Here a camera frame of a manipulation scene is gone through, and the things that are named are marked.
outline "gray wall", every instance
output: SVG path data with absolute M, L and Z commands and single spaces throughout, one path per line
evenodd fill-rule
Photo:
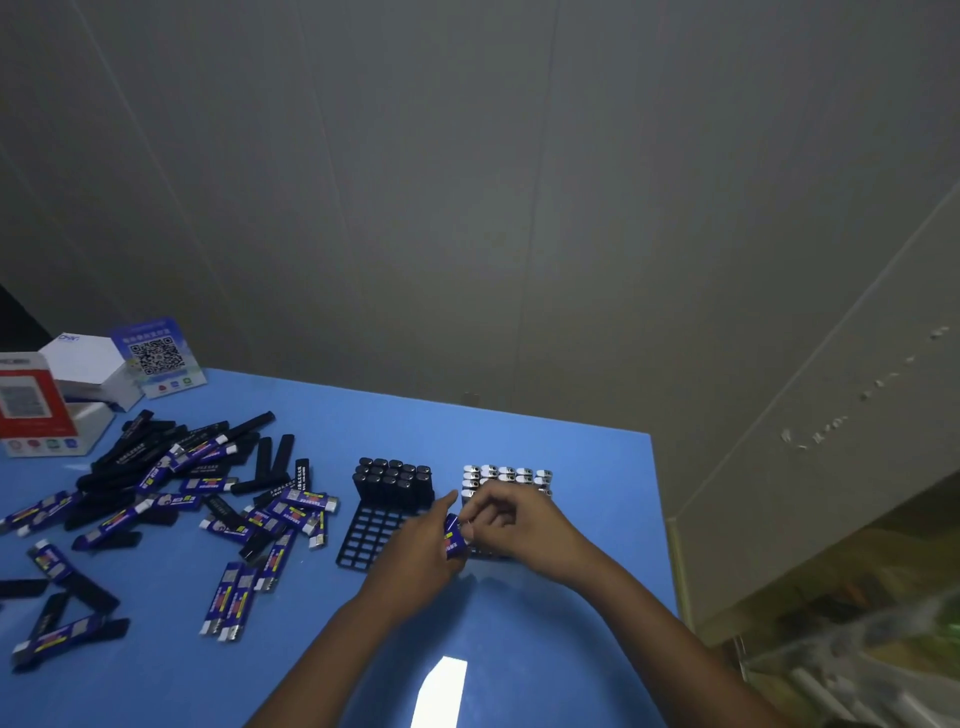
M 0 13 L 0 282 L 47 328 L 649 431 L 667 515 L 960 179 L 952 2 Z

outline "right hand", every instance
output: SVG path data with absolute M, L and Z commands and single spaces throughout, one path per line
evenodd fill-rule
M 460 531 L 477 546 L 571 587 L 602 554 L 553 500 L 515 483 L 484 484 L 460 511 Z

